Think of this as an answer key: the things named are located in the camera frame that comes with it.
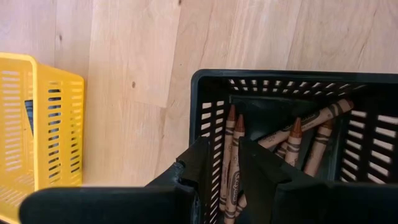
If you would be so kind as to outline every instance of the crayon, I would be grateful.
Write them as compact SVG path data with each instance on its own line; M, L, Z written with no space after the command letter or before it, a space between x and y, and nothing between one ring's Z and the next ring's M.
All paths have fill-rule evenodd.
M336 103L333 103L326 108L323 108L320 111L317 111L314 114L311 114L310 116L307 116L302 120L302 131L306 131L308 129L311 129L315 126L318 126L319 124L324 123L325 121L328 121L332 118L337 117L338 115L341 115L351 109L353 109L354 104L351 100L346 100L342 99L337 101ZM276 144L285 141L288 136L289 136L289 131L292 128L292 125L277 131L274 134L271 134L265 138L262 138L258 141L258 143L264 147L264 148L270 148L272 146L275 146Z
M312 144L310 156L304 168L304 172L312 177L318 172L319 164L321 163L323 153L325 152L331 134L332 125L332 120L328 120L318 128L317 135Z
M282 159L285 159L286 150L287 150L287 141L284 141L284 142L276 149L275 155L281 157Z
M289 138L287 139L287 150L285 162L295 166L299 158L299 150L303 131L301 130L301 119L296 118L292 130L290 131Z
M220 210L225 211L225 203L228 189L228 171L229 162L231 160L232 138L235 128L235 105L231 105L229 115L225 125L225 141L224 141L224 157L223 171L221 173L221 190L220 190Z
M233 224L235 222L236 204L238 202L239 193L239 137L244 136L243 116L239 115L235 125L234 137L232 142L231 163L229 166L228 177L228 196L226 198L226 206L224 213L224 223Z
M236 206L236 212L235 212L235 218L239 216L239 214L243 211L244 208L248 205L248 202L246 201L246 196L245 194L242 194L242 196L238 200L238 205Z

